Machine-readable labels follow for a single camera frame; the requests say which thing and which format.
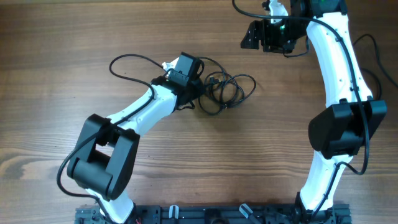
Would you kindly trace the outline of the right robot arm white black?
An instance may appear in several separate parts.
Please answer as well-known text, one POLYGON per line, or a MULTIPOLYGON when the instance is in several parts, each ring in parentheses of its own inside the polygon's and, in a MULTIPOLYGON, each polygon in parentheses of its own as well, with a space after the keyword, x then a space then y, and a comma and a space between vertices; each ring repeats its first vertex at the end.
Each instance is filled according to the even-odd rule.
POLYGON ((241 47, 293 56, 297 40, 314 48, 326 94, 326 108, 308 125, 314 150, 305 185, 291 205, 271 205, 267 222, 349 223, 349 207, 335 205, 333 196, 345 169, 359 151, 368 163, 370 140, 387 113, 373 97, 361 74, 348 27, 344 1, 264 1, 265 13, 254 14, 241 47))

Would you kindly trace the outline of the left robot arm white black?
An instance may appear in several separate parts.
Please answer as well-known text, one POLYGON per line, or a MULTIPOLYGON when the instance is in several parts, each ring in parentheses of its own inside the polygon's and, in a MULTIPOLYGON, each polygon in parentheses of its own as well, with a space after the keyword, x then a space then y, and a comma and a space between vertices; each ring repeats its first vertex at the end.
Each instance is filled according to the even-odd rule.
POLYGON ((146 93, 127 108, 87 118, 74 150, 59 168, 86 190, 85 197, 96 201, 92 223, 140 222, 125 191, 140 138, 174 111, 193 109, 193 101, 204 93, 204 63, 198 57, 183 52, 160 67, 165 73, 147 83, 146 93))

